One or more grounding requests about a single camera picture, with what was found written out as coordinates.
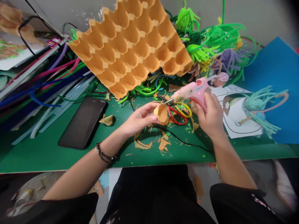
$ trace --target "purple pipe cleaner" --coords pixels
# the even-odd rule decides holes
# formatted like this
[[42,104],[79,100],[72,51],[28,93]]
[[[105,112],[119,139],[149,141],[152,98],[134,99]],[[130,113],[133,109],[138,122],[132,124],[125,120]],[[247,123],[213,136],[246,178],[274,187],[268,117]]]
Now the purple pipe cleaner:
[[235,53],[232,49],[227,49],[223,51],[222,55],[220,56],[220,59],[222,59],[222,67],[226,71],[226,73],[230,76],[231,73],[229,70],[240,70],[241,67],[235,65],[235,61],[237,63],[241,63],[242,60],[240,58],[249,57],[247,54],[248,51],[241,50],[238,53]]

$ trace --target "green table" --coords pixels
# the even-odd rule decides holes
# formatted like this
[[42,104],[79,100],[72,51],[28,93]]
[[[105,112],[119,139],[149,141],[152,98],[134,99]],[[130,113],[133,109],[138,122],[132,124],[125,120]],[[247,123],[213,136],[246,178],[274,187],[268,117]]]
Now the green table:
[[[136,95],[134,108],[153,100],[153,97]],[[44,133],[38,133],[35,139],[30,139],[28,136],[16,146],[11,145],[14,140],[27,130],[26,128],[31,127],[38,120],[43,112],[36,115],[34,119],[31,119],[18,131],[9,132],[1,136],[0,173],[67,170],[91,150],[95,146],[95,143],[104,140],[110,133],[117,129],[133,112],[128,100],[122,108],[114,99],[108,102],[108,104],[105,114],[106,116],[113,114],[115,122],[111,126],[100,124],[91,144],[85,150],[58,146],[58,140],[74,116],[80,103],[73,104]],[[187,140],[188,143],[201,145],[209,150],[213,150],[210,138],[200,128],[194,134],[191,134],[185,130],[185,127],[174,125],[172,128],[169,128],[164,126],[164,128],[174,132],[182,140]],[[148,144],[151,141],[155,141],[149,150],[135,148],[134,140],[130,138],[120,150],[118,160],[112,167],[215,162],[213,154],[198,147],[184,144],[180,146],[179,140],[172,135],[170,135],[172,138],[169,138],[171,146],[167,146],[168,153],[164,153],[162,156],[158,149],[158,139],[161,136],[162,132],[156,128],[153,128],[151,133],[149,128],[142,132],[138,138],[142,143]],[[251,136],[232,139],[231,143],[242,160],[299,157],[298,145],[276,144],[265,135],[261,138]]]

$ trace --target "wall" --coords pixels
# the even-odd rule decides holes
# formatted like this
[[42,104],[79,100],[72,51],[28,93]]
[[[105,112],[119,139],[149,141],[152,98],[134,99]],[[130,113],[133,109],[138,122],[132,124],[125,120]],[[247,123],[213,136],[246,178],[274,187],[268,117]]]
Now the wall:
[[[33,13],[25,1],[5,0],[24,12]],[[28,0],[40,16],[62,31],[65,22],[76,25],[81,31],[88,29],[87,20],[101,18],[102,6],[113,9],[115,0]],[[163,6],[177,15],[184,6],[183,0],[161,0]],[[200,28],[218,24],[222,15],[222,0],[187,0],[201,17]],[[246,27],[241,35],[250,35],[262,45],[280,36],[293,48],[299,47],[299,32],[295,16],[285,0],[226,0],[225,23],[242,23]]]

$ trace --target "smartphone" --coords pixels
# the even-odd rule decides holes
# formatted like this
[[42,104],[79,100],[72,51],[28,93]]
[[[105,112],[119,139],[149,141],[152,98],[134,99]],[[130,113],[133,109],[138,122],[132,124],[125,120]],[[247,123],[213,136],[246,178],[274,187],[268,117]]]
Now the smartphone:
[[85,148],[92,140],[106,107],[106,100],[86,97],[58,141],[58,145],[75,149]]

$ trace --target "black beaded bracelet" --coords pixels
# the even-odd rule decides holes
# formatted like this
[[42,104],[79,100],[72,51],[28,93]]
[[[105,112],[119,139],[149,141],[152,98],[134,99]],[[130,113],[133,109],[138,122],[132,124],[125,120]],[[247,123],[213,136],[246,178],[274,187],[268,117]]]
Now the black beaded bracelet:
[[105,161],[106,163],[111,163],[112,161],[115,161],[117,158],[117,154],[113,157],[109,157],[101,152],[100,143],[96,143],[96,151],[99,153],[100,158]]

